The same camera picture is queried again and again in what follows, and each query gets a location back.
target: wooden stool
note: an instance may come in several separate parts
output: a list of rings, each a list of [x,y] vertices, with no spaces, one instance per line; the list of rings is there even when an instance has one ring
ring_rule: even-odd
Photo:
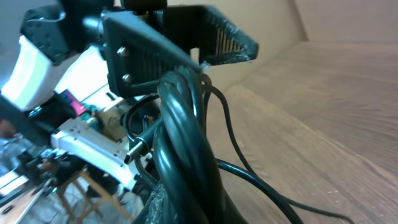
[[[98,194],[101,195],[101,199],[99,201],[94,203],[93,201],[91,201],[90,198],[86,196],[83,187],[77,181],[79,177],[85,179],[90,184],[90,186]],[[69,184],[73,184],[74,186],[76,186],[76,188],[80,191],[80,193],[85,199],[85,203],[83,206],[83,213],[79,217],[76,217],[76,215],[74,214],[73,210],[70,208],[70,205],[64,196],[65,191]],[[119,204],[118,193],[119,191],[117,191],[113,196],[110,195],[104,188],[102,188],[97,182],[95,182],[85,171],[79,171],[79,173],[77,173],[68,181],[66,181],[64,184],[62,184],[57,191],[57,194],[62,202],[62,205],[65,208],[65,210],[68,212],[70,219],[76,220],[77,224],[81,224],[83,222],[83,219],[86,218],[92,211],[95,211],[101,218],[103,218],[103,214],[98,210],[98,207],[104,204],[105,202],[111,202],[115,208],[117,208],[126,218],[128,218],[132,222],[134,220],[134,217]],[[86,210],[88,204],[90,204],[91,206],[88,210]]]

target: gray shirt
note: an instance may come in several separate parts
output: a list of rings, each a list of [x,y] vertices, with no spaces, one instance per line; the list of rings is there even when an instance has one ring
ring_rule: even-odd
[[[17,156],[27,151],[32,157],[39,156],[45,147],[37,147],[21,134],[13,139],[0,138],[0,177],[15,169],[19,164]]]

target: wall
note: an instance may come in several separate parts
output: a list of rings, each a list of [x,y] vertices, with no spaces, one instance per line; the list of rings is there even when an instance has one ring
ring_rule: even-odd
[[[0,1],[0,87],[10,76],[16,62],[19,27],[24,11],[55,0]],[[240,80],[258,65],[274,58],[304,34],[294,0],[170,0],[176,4],[213,4],[260,44],[259,58],[253,63],[211,67],[213,82],[221,89]]]
[[[296,0],[308,38],[330,42],[398,42],[396,0]]]

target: metal bolt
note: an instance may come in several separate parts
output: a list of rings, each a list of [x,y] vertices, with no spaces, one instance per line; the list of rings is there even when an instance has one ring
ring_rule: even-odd
[[[130,83],[132,81],[132,76],[130,74],[125,74],[122,77],[123,81],[126,83]]]
[[[120,47],[116,53],[118,53],[118,55],[120,55],[122,57],[129,55],[129,51],[125,47]]]

